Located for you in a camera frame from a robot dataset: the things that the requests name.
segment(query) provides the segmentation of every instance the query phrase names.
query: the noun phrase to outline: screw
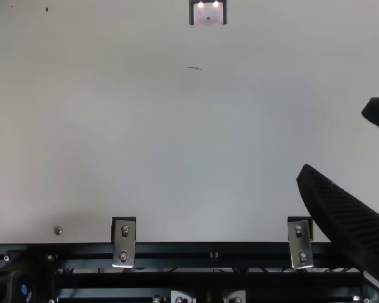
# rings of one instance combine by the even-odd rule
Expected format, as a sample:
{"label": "screw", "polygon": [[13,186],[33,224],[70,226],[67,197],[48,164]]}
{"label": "screw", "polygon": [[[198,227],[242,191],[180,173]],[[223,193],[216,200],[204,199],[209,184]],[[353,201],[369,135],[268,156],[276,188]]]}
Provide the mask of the screw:
{"label": "screw", "polygon": [[302,236],[302,227],[300,227],[299,225],[297,225],[297,226],[295,226],[294,230],[295,230],[295,233],[296,233],[296,237],[300,238]]}
{"label": "screw", "polygon": [[55,228],[54,228],[54,233],[55,234],[57,234],[57,235],[61,235],[61,234],[63,234],[63,228],[62,228],[62,226],[55,226]]}
{"label": "screw", "polygon": [[129,232],[129,226],[126,226],[126,225],[122,226],[122,236],[124,238],[128,236],[128,232]]}
{"label": "screw", "polygon": [[121,254],[119,255],[119,259],[121,262],[126,262],[126,259],[128,258],[128,255],[126,254],[126,251],[121,251]]}
{"label": "screw", "polygon": [[301,251],[300,254],[299,254],[299,260],[301,263],[304,263],[306,262],[306,254],[304,253],[304,251]]}

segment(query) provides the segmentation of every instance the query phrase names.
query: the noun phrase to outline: white wall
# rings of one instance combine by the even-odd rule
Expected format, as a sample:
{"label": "white wall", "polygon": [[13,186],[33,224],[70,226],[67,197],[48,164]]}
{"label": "white wall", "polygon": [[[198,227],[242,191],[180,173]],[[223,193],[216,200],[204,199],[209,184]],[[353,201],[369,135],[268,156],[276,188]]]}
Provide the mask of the white wall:
{"label": "white wall", "polygon": [[0,242],[286,241],[304,163],[379,212],[374,96],[379,0],[0,0]]}

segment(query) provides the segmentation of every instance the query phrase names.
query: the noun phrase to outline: silver bracket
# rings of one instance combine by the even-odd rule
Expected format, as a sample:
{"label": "silver bracket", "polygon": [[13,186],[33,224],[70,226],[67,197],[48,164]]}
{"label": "silver bracket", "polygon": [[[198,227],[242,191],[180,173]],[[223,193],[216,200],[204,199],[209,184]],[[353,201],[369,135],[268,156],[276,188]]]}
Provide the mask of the silver bracket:
{"label": "silver bracket", "polygon": [[132,268],[135,262],[136,221],[116,220],[112,267]]}
{"label": "silver bracket", "polygon": [[195,296],[182,292],[180,290],[171,290],[171,303],[196,303]]}
{"label": "silver bracket", "polygon": [[288,239],[292,267],[295,270],[313,267],[309,223],[307,221],[289,222]]}
{"label": "silver bracket", "polygon": [[222,293],[223,303],[246,303],[246,291],[237,290],[235,292]]}

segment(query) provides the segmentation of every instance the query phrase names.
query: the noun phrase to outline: metal frame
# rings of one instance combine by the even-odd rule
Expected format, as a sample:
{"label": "metal frame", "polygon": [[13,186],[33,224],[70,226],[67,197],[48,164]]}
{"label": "metal frame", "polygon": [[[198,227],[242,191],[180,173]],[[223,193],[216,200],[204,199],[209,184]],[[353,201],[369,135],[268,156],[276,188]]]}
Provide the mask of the metal frame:
{"label": "metal frame", "polygon": [[[58,268],[112,268],[111,243],[0,244],[0,268],[26,250]],[[329,242],[312,243],[316,268],[353,267]],[[168,300],[171,290],[192,290],[199,303],[206,292],[245,290],[247,303],[352,302],[361,296],[360,272],[251,273],[248,268],[291,268],[288,242],[137,242],[135,268],[239,268],[238,272],[56,274],[59,302],[148,302]]]}

